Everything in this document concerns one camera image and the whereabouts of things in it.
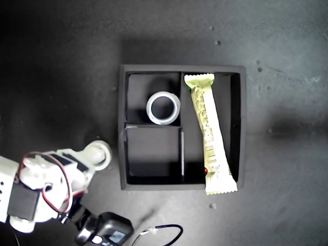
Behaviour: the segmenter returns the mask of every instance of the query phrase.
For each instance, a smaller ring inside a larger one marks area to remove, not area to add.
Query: gray floor
[[[242,65],[243,189],[124,192],[115,153],[84,204],[130,218],[138,232],[178,223],[177,246],[328,245],[327,13],[326,0],[11,1],[0,8],[0,154],[78,150],[96,136],[116,148],[121,63]],[[18,237],[65,246],[75,232],[49,222]]]

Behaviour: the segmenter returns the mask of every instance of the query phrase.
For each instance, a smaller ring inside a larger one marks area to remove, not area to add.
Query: robotic arm
[[[122,245],[134,232],[128,219],[110,212],[95,216],[80,204],[95,172],[106,168],[111,158],[104,141],[94,141],[80,152],[31,152],[20,164],[0,156],[0,221],[9,218],[23,233],[52,218],[72,221],[79,230],[79,245]]]

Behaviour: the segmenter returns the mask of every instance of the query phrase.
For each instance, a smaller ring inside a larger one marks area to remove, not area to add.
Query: black box
[[[123,190],[205,188],[202,133],[185,74],[214,73],[212,85],[224,149],[238,188],[243,186],[246,84],[244,67],[122,65],[118,108],[120,180]],[[181,102],[170,125],[146,113],[151,95],[168,91]]]

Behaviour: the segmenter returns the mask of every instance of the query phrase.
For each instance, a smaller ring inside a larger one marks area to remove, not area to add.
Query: yellow wrapper
[[[211,84],[214,74],[185,75],[184,82],[191,89],[191,98],[203,133],[206,194],[237,191],[226,153],[224,151],[220,124],[216,113]]]

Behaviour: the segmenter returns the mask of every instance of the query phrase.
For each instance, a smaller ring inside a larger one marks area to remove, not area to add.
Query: tape roll
[[[155,102],[155,100],[158,99],[159,97],[167,97],[168,99],[170,99],[172,101],[173,106],[174,106],[172,114],[169,117],[164,118],[164,119],[155,117],[155,115],[152,112],[152,105]],[[170,92],[167,92],[167,91],[160,91],[160,92],[155,93],[154,95],[152,95],[148,99],[147,106],[146,106],[146,111],[147,111],[149,119],[152,122],[154,122],[155,124],[157,124],[157,125],[169,125],[173,121],[176,120],[176,118],[178,117],[178,115],[180,113],[180,100],[173,93],[170,93]]]

